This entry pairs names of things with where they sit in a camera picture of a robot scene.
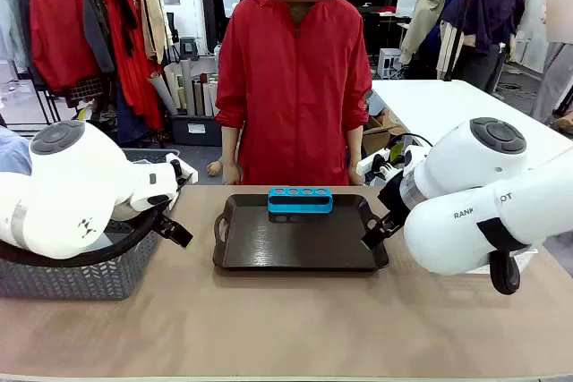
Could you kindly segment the bystander in grey trousers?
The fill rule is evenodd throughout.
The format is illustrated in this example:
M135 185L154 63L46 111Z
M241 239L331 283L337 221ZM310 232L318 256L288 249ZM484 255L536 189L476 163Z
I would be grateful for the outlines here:
M573 113L573 0L543 0L548 42L532 117L555 124Z

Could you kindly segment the black tripod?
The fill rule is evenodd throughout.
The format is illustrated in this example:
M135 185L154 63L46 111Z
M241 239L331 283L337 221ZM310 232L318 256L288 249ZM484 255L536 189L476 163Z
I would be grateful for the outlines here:
M453 30L455 31L455 37L453 40L453 44L451 46L448 68L444 74L444 80L445 81L451 81L451 78L452 78L452 73L453 73L453 70L455 68L455 63L456 63L456 55L458 52L458 47L460 46L461 33L462 33L462 30L464 29L464 26L466 23L466 15L467 15L467 11L469 9L469 3L470 3L470 0L464 0L463 1L462 7L459 10L456 26L453 28Z

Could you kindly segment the light grey hanging shirt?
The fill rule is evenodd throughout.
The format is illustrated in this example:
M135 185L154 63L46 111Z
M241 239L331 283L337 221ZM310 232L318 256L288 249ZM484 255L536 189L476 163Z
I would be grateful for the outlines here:
M18 0L0 0L0 60L14 61L22 69L30 63Z

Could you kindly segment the white paper roll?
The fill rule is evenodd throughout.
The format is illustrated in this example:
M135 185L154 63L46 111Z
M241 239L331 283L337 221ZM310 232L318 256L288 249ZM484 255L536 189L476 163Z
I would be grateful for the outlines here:
M186 103L186 111L189 116L194 116L196 114L195 111L195 102L194 102L194 95L193 95L193 84L192 84L192 61L190 59L183 59L180 61L183 80L184 80L184 94L185 94L185 103Z

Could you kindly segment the beige hanging garment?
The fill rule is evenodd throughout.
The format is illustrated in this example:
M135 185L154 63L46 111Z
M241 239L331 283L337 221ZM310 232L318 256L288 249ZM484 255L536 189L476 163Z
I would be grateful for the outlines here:
M172 34L162 0L142 0L141 25L146 56L161 64L172 45Z

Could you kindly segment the cardboard box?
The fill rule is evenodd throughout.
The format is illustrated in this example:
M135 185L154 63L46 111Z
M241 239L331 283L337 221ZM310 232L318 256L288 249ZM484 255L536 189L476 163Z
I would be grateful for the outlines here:
M386 148L394 136L404 133L406 130L388 108L383 109L378 115L370 116L363 130L363 152L366 156Z

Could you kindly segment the person's left forearm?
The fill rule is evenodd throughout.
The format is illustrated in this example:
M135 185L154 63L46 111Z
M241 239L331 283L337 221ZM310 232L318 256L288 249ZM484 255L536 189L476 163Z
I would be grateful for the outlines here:
M363 140L362 125L346 132L346 145L349 155L349 167L353 170L357 168L358 163L362 160L362 140Z

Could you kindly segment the black storage bin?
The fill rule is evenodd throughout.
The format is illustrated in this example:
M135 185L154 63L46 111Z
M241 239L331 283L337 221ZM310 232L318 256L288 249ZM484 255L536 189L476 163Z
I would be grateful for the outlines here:
M220 125L212 116L178 115L171 118L174 143L184 146L219 147Z

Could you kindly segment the grey box device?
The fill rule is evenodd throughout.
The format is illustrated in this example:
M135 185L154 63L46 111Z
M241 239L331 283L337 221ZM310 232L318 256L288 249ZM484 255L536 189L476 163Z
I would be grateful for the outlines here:
M182 60L189 59L192 61L199 60L199 52L196 44L196 39L194 37L183 37L179 41L180 48L179 54Z

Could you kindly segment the seated person in blue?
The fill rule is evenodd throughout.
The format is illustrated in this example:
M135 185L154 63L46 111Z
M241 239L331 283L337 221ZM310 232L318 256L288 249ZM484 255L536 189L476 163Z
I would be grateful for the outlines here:
M0 172L31 174L29 141L0 125Z

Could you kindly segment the red hanging jacket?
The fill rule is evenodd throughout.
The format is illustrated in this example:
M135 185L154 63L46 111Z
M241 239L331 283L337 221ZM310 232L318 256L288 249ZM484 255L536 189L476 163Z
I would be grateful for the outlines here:
M99 73L84 35L83 0L30 0L32 62L54 92Z

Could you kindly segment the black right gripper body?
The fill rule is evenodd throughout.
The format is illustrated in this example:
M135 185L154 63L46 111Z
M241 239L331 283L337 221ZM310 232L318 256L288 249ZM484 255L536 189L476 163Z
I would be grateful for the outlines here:
M406 221L411 209L406 205L400 194L400 185L403 181L403 177L404 175L402 173L395 174L380 190L378 200L388 210L388 213L381 221Z

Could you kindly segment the mannequin in beige coat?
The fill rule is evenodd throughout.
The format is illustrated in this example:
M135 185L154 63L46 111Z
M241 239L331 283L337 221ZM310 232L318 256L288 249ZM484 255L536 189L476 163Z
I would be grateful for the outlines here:
M436 76L441 47L440 23L452 0L416 0L412 19L401 43L401 62L408 80Z

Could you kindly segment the black hanging scarf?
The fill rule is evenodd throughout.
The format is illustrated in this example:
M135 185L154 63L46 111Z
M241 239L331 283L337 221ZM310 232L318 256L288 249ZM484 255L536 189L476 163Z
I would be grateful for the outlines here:
M128 0L115 0L119 9L121 31L124 41L124 48L129 57L133 56L134 44L131 38L131 31L137 29L137 20Z

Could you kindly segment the white computer case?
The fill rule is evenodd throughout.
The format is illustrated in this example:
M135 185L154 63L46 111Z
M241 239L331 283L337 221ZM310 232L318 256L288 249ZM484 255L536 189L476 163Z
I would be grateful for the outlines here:
M377 74L382 80L393 80L402 69L399 48L381 48L377 65Z

